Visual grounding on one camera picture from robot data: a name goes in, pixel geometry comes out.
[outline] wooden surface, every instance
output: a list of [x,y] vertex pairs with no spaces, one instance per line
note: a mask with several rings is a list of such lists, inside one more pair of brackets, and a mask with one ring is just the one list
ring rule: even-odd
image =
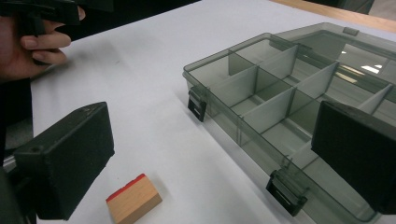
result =
[[380,30],[396,33],[396,21],[386,20],[374,16],[351,12],[335,7],[327,7],[320,4],[305,2],[302,0],[271,0],[289,7],[299,8],[319,15],[350,21],[357,24],[373,27]]
[[106,200],[117,224],[136,222],[161,201],[160,194],[145,175],[140,175]]

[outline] person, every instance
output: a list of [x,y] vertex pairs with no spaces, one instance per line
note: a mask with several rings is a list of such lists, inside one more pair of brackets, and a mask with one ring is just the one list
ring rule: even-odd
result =
[[[85,12],[78,7],[79,18],[85,18]],[[18,36],[18,27],[13,17],[0,17],[0,83],[33,77],[42,73],[50,64],[66,62],[66,56],[60,50],[70,45],[68,35],[55,29],[63,24],[44,21],[45,35]],[[47,65],[36,65],[33,59]]]

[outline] wooden block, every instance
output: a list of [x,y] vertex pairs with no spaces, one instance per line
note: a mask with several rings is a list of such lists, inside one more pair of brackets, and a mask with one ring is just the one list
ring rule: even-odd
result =
[[138,176],[106,199],[111,216],[117,224],[136,222],[162,201],[145,175]]

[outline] transparent organizer box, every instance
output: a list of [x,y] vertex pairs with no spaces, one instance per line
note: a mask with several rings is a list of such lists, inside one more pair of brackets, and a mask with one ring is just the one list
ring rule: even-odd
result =
[[212,118],[265,173],[292,214],[374,223],[380,214],[311,150],[320,102],[396,126],[396,43],[321,23],[263,34],[184,67],[189,109]]

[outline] white tabletop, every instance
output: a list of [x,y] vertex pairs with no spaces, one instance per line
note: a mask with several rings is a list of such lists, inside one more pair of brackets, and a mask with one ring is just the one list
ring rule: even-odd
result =
[[312,223],[277,203],[263,188],[268,175],[213,120],[193,116],[182,69],[253,36],[324,21],[396,41],[396,34],[266,0],[203,0],[64,49],[68,64],[32,83],[35,135],[106,101],[116,151],[68,223],[112,223],[105,199],[142,173],[163,202],[137,223]]

